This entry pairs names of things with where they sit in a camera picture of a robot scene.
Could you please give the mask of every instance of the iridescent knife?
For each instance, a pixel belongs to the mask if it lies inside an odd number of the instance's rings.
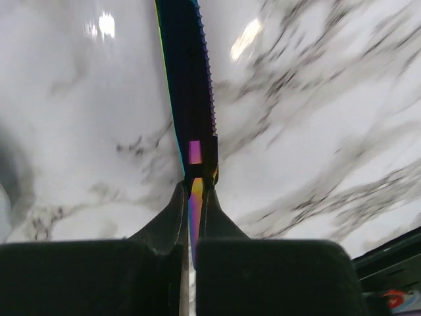
[[[184,181],[189,188],[190,241],[195,263],[206,190],[218,181],[218,137],[211,73],[196,0],[155,0]]]

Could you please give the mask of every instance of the gray round object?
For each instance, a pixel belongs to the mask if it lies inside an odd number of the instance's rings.
[[[11,203],[5,189],[0,184],[0,242],[4,242],[6,237],[12,232],[9,222]]]

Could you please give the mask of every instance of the marble table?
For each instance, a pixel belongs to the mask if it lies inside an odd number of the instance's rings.
[[[352,257],[421,225],[421,2],[202,0],[223,210]],[[153,1],[0,2],[8,242],[123,238],[182,178]]]

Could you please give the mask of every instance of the white marble countertop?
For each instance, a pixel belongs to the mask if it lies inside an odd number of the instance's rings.
[[[421,2],[200,4],[223,210],[352,257],[420,226]],[[0,34],[8,241],[138,231],[182,178],[153,1],[2,1]]]

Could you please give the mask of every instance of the knife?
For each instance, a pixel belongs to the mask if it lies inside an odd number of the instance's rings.
[[[155,0],[172,119],[189,196],[195,265],[203,197],[218,182],[218,136],[205,33],[197,0]]]

